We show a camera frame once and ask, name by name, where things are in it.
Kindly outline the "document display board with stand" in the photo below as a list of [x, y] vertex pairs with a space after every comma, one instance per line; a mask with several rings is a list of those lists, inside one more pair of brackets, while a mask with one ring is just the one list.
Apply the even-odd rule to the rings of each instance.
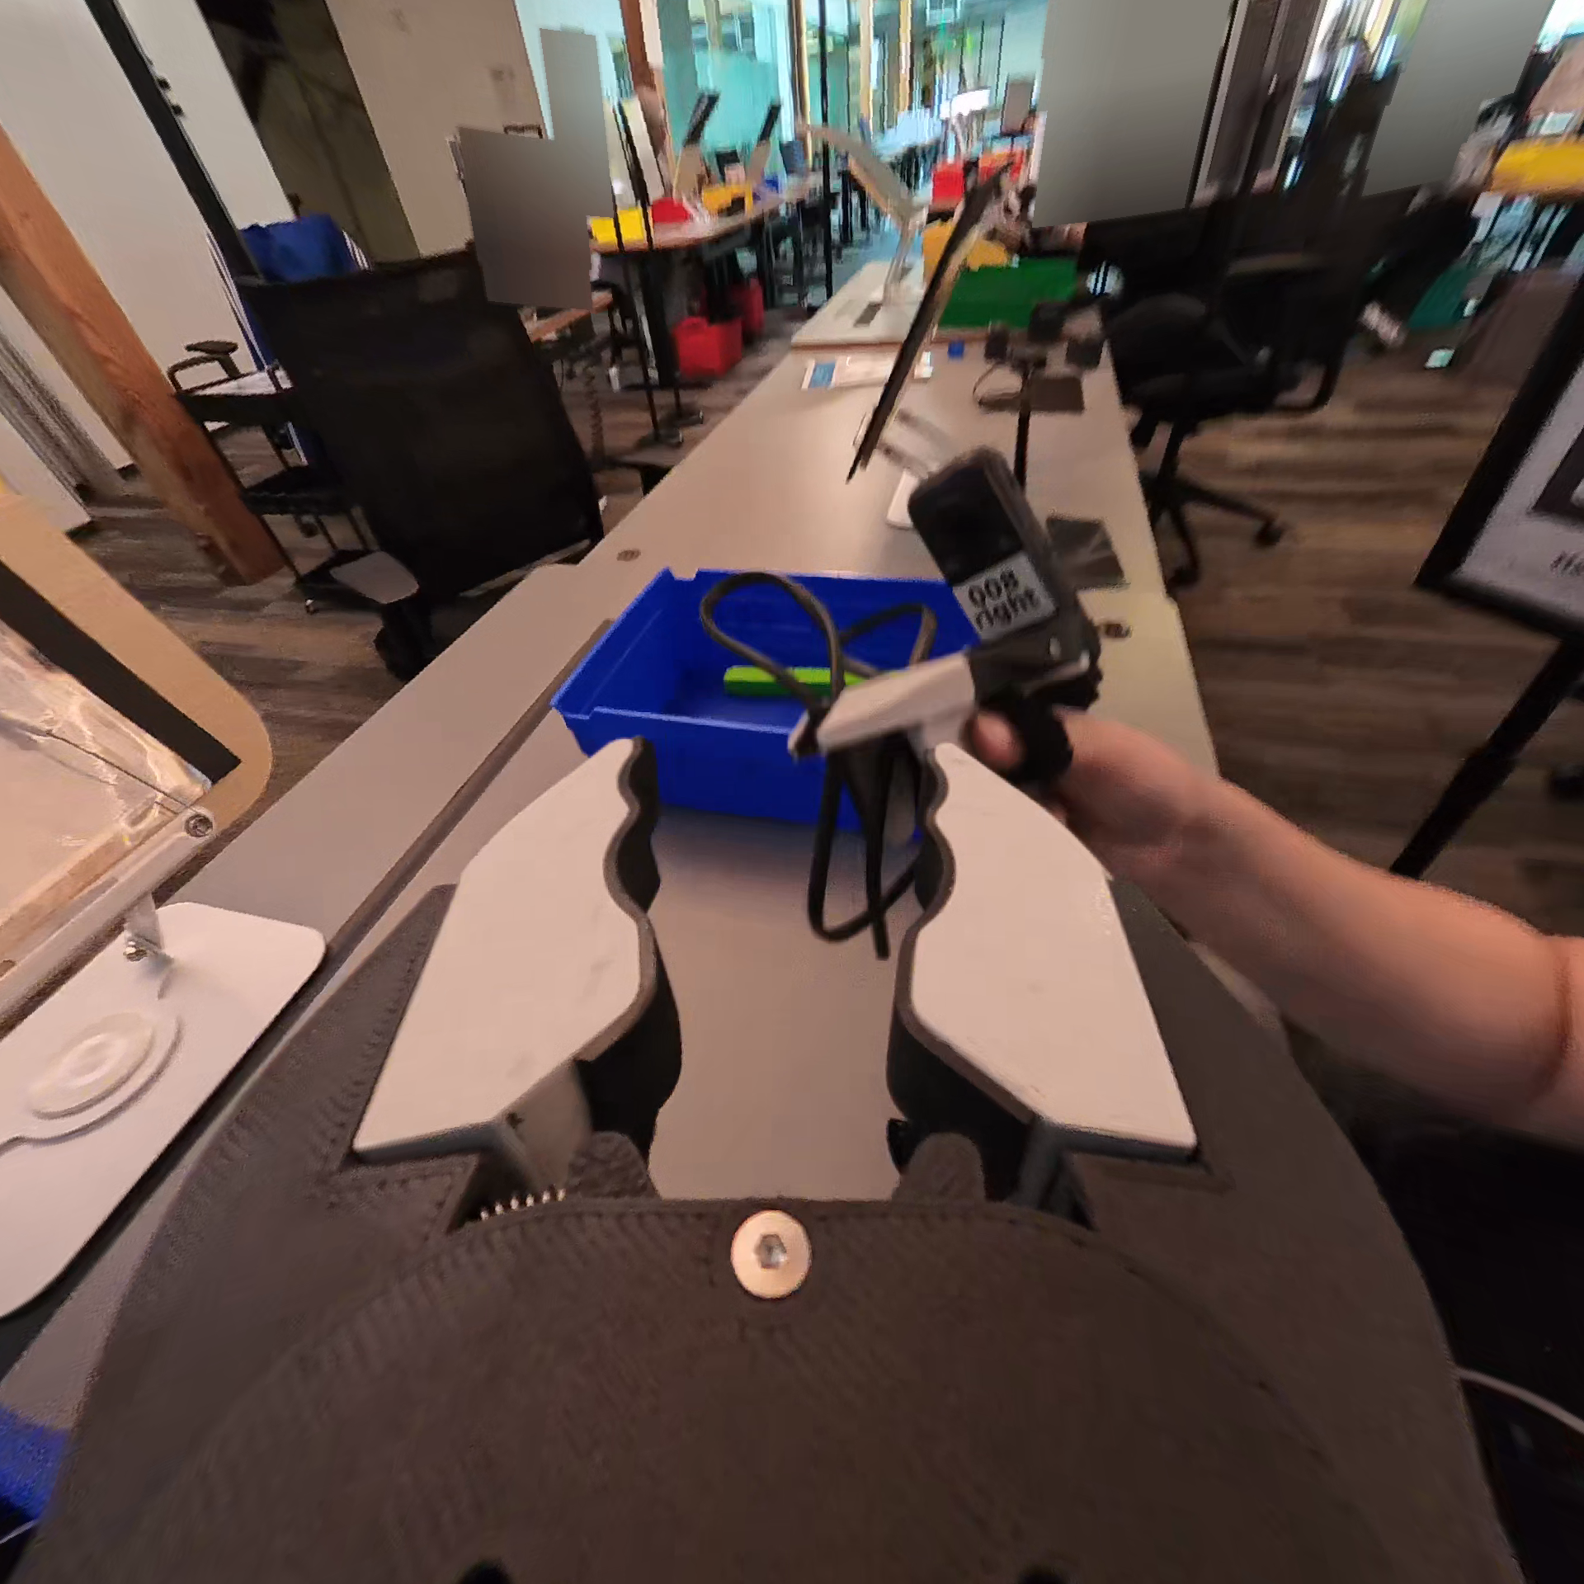
[[264, 781], [259, 716], [4, 491], [4, 1321], [49, 1305], [328, 954], [311, 925], [158, 901]]

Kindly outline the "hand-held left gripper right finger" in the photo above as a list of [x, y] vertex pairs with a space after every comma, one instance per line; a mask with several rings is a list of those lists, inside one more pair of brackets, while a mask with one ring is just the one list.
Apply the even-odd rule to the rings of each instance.
[[924, 771], [883, 1049], [894, 1164], [964, 1135], [1003, 1203], [1051, 1203], [1068, 1157], [1195, 1164], [1100, 858], [958, 742]]

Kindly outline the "tilted board with stand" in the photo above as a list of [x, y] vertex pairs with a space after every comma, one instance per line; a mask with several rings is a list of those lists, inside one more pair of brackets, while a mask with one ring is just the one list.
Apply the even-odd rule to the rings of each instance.
[[956, 226], [951, 226], [951, 239], [942, 249], [942, 262], [933, 262], [933, 274], [924, 280], [913, 321], [898, 337], [898, 352], [894, 352], [894, 361], [883, 371], [883, 385], [880, 385], [880, 398], [877, 398], [877, 409], [870, 409], [870, 418], [861, 430], [857, 461], [844, 471], [844, 479], [857, 479], [877, 457], [898, 471], [894, 500], [883, 506], [883, 524], [898, 528], [898, 533], [913, 533], [909, 500], [970, 452], [964, 437], [942, 430], [932, 413], [909, 409], [909, 385], [913, 385], [913, 376], [924, 366], [924, 352], [933, 348], [942, 317], [943, 317], [943, 308], [956, 296], [956, 280], [958, 280], [970, 253], [991, 239], [1003, 210], [1006, 210], [1006, 170], [991, 170], [983, 181], [977, 181], [964, 193], [964, 202], [956, 210]]

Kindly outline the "person's right forearm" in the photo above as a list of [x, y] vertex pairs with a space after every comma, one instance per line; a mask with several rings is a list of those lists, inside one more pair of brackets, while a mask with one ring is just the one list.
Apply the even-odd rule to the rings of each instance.
[[1214, 786], [1115, 870], [1338, 1056], [1580, 1153], [1584, 943], [1401, 879]]

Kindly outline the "person's right hand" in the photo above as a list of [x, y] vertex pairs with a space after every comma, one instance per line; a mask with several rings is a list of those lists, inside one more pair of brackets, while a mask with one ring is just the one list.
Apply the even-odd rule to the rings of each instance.
[[1229, 786], [1131, 722], [1081, 710], [1045, 716], [1068, 740], [1068, 771], [1038, 774], [1033, 740], [982, 710], [970, 747], [1045, 807], [1109, 874], [1141, 884], [1166, 874], [1183, 843], [1220, 808]]

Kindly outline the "blue fabric cart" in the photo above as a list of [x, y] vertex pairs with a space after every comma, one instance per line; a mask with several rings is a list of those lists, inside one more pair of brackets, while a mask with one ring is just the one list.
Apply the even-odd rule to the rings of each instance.
[[246, 262], [242, 274], [230, 274], [230, 311], [238, 329], [246, 337], [246, 352], [256, 366], [273, 366], [273, 348], [264, 330], [256, 329], [242, 280], [322, 280], [322, 276], [352, 276], [366, 274], [366, 253], [328, 217], [328, 210], [308, 210], [290, 219], [264, 219], [264, 226], [242, 226], [242, 249]]

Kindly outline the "black rolling sign stand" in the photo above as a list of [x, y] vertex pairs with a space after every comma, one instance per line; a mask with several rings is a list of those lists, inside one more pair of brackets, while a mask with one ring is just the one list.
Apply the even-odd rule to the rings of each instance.
[[1418, 589], [1552, 638], [1492, 735], [1457, 767], [1407, 835], [1391, 874], [1424, 879], [1477, 807], [1501, 790], [1535, 735], [1580, 701], [1584, 680], [1584, 289], [1518, 384], [1492, 441], [1457, 491]]

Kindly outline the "black utility cart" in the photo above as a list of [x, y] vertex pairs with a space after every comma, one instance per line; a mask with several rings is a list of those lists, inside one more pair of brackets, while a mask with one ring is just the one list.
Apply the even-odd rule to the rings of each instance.
[[[280, 366], [242, 371], [238, 358], [238, 343], [189, 343], [184, 358], [164, 366], [164, 384], [176, 402], [206, 430], [206, 441], [242, 488], [242, 505], [264, 524], [264, 540], [285, 560], [308, 614], [372, 614], [376, 602], [346, 580], [352, 563], [372, 553], [366, 533], [359, 528], [352, 500], [328, 466], [322, 441], [294, 421], [290, 376]], [[259, 479], [246, 479], [220, 450], [224, 434], [256, 434], [273, 452], [273, 466]], [[315, 540], [328, 553], [311, 566], [294, 563], [294, 553], [278, 533], [278, 520]]]

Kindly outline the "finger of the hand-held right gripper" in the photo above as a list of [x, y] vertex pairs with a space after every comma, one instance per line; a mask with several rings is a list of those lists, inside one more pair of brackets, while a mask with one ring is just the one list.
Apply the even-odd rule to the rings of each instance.
[[958, 742], [977, 710], [970, 660], [943, 653], [814, 701], [791, 735], [791, 755], [830, 762], [880, 740], [903, 740], [913, 755], [932, 755], [942, 742]]

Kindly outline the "black mesh chair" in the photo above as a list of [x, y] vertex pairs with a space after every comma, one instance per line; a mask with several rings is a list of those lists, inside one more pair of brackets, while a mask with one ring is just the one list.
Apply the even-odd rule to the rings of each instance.
[[597, 471], [659, 488], [675, 461], [588, 457], [520, 308], [470, 253], [315, 280], [238, 280], [294, 421], [394, 563], [376, 660], [422, 673], [538, 563], [601, 545]]

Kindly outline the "wooden support post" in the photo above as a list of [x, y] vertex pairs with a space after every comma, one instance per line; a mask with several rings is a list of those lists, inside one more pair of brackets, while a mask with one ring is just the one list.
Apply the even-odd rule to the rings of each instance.
[[0, 138], [0, 289], [218, 574], [224, 584], [280, 574], [285, 553], [242, 505], [224, 457], [176, 402], [164, 371], [12, 138]]

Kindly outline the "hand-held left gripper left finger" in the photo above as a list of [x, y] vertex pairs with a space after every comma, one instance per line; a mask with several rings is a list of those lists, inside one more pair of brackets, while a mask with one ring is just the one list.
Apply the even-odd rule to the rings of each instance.
[[659, 762], [611, 740], [520, 808], [449, 896], [352, 1135], [359, 1164], [481, 1157], [544, 1195], [594, 1135], [646, 1166], [682, 1076], [659, 901]]

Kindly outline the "curved grey desk stand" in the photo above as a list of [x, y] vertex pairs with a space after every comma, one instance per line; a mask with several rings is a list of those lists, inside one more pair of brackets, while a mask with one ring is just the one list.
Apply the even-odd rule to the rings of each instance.
[[894, 178], [880, 150], [837, 128], [797, 128], [823, 150], [838, 150], [848, 178], [866, 185], [866, 198], [880, 208], [880, 217], [894, 226], [894, 256], [861, 268], [796, 337], [796, 348], [898, 348], [903, 329], [913, 321], [924, 268], [913, 256], [913, 244], [924, 231], [924, 202]]

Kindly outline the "green tray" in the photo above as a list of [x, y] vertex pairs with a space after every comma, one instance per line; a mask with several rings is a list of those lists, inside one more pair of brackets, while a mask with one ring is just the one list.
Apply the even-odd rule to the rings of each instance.
[[964, 268], [942, 308], [942, 330], [1033, 329], [1039, 301], [1070, 301], [1077, 256], [1023, 256], [1012, 268]]

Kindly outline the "black swivel office chair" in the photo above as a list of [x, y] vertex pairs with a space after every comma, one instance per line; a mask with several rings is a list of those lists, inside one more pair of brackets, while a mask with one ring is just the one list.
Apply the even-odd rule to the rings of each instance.
[[1163, 434], [1156, 466], [1141, 466], [1148, 524], [1175, 533], [1166, 594], [1201, 580], [1191, 506], [1248, 520], [1259, 549], [1285, 540], [1285, 524], [1248, 500], [1188, 479], [1183, 450], [1216, 421], [1308, 418], [1338, 390], [1340, 358], [1378, 262], [1411, 208], [1411, 185], [1365, 198], [1300, 253], [1253, 253], [1216, 274], [1201, 296], [1163, 291], [1106, 329], [1121, 409], [1137, 413], [1131, 450]]

